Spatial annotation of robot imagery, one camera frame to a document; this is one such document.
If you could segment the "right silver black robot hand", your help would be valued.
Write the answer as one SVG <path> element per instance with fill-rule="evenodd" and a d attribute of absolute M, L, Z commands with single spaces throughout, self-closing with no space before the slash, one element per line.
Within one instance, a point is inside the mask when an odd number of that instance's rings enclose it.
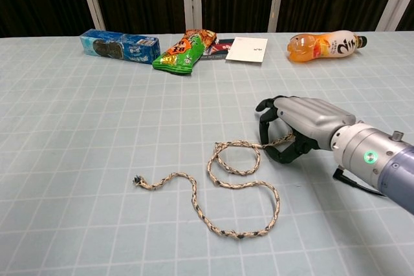
<path fill-rule="evenodd" d="M 356 123 L 355 115 L 318 98 L 279 95 L 262 100 L 256 111 L 264 112 L 259 118 L 261 144 L 267 155 L 281 164 L 289 164 L 312 149 L 330 151 L 335 132 Z M 269 146 L 268 128 L 278 118 L 292 129 L 294 137 L 283 151 Z"/>

